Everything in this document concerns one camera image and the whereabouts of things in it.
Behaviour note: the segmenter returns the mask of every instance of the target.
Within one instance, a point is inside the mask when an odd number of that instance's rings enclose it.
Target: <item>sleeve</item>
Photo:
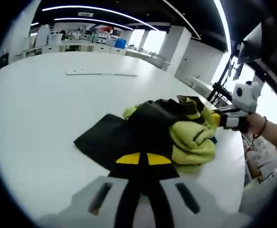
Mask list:
[[[277,168],[277,161],[271,161],[260,168],[263,180]]]

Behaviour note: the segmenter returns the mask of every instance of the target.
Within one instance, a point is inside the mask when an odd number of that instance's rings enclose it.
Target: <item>cloth pile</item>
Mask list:
[[[216,123],[198,97],[177,98],[128,108],[124,119],[105,115],[74,143],[108,170],[126,154],[149,152],[167,157],[178,171],[196,172],[215,156]]]

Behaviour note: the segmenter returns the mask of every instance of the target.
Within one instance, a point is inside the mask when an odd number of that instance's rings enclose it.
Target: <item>white table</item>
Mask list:
[[[71,68],[131,70],[137,77],[67,76]],[[107,113],[146,100],[203,97],[168,73],[137,58],[89,52],[50,53],[0,70],[0,174],[12,196],[34,219],[66,208],[71,197],[109,172],[73,141]],[[197,182],[232,213],[239,209],[244,158],[239,132],[217,132],[215,160]]]

